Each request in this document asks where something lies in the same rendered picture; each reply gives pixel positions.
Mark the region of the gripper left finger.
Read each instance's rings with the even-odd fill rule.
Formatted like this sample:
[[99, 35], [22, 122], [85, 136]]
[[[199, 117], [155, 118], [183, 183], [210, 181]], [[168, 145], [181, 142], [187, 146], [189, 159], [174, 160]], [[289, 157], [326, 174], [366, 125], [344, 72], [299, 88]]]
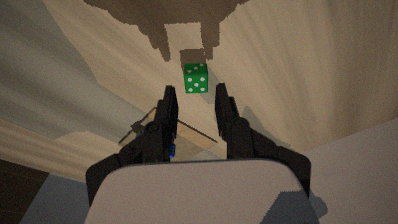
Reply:
[[125, 165], [170, 161], [169, 145], [177, 135], [178, 102], [175, 87], [167, 85], [163, 100], [158, 100], [154, 121], [147, 123], [144, 132], [115, 153], [90, 166], [86, 171], [86, 185], [91, 207], [105, 177]]

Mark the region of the green die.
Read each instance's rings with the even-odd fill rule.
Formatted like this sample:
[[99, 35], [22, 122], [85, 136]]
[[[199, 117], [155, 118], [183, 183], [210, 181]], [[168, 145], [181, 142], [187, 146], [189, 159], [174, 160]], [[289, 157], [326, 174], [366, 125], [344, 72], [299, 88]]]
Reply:
[[208, 69], [206, 63], [191, 63], [184, 66], [186, 93], [208, 92]]

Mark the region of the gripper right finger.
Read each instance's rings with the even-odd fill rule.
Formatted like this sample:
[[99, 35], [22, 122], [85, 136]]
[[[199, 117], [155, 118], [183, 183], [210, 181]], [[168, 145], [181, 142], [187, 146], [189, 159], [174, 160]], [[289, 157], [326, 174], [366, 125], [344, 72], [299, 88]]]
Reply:
[[219, 137], [227, 142], [227, 159], [278, 160], [294, 171], [309, 198], [310, 160], [300, 153], [277, 146], [271, 139], [250, 128], [248, 120], [239, 116], [234, 97], [228, 97], [225, 83], [216, 85], [215, 113]]

